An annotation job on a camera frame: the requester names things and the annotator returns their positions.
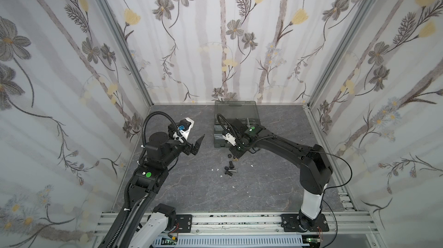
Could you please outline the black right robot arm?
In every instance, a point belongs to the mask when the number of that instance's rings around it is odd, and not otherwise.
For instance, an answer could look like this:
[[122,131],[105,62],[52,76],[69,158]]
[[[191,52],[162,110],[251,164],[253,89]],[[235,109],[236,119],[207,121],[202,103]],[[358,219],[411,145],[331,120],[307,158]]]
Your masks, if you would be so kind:
[[318,144],[307,146],[278,136],[260,124],[247,126],[239,119],[227,119],[216,115],[217,123],[223,129],[223,138],[230,143],[230,152],[241,158],[246,152],[255,153],[262,149],[276,154],[299,168],[299,181],[303,188],[303,202],[297,217],[297,226],[303,231],[312,231],[323,210],[324,193],[330,189],[329,181],[333,175],[329,156]]

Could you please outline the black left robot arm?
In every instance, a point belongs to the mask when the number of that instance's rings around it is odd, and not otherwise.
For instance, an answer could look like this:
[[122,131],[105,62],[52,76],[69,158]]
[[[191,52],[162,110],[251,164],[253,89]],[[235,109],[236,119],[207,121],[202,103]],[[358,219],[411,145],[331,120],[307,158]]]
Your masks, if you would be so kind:
[[[170,122],[168,130],[147,137],[148,122],[155,116],[165,117]],[[156,206],[145,224],[141,220],[173,169],[172,162],[181,153],[198,153],[204,138],[200,137],[194,144],[188,141],[194,124],[190,118],[175,122],[161,111],[146,117],[141,127],[143,151],[138,167],[123,191],[123,207],[99,247],[149,248],[161,233],[178,229],[175,208],[165,204]]]

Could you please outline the green plastic compartment organizer box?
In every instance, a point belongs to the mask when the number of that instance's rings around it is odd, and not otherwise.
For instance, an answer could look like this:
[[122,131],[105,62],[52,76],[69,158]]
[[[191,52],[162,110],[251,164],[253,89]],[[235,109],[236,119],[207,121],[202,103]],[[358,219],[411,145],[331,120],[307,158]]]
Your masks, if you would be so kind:
[[229,147],[230,144],[223,139],[223,128],[217,120],[217,114],[222,114],[230,123],[239,119],[247,127],[261,124],[255,101],[215,101],[214,135],[215,148]]

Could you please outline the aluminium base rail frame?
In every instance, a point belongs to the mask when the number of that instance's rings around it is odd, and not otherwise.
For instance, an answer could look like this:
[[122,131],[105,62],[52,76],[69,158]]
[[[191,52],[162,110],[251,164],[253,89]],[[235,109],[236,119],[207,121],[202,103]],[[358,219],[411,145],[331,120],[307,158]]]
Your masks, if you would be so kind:
[[[146,213],[141,223],[150,215]],[[301,235],[309,248],[383,248],[385,243],[368,212],[325,211],[317,227],[303,232],[294,212],[184,212],[178,229],[159,236],[177,241],[180,236]]]

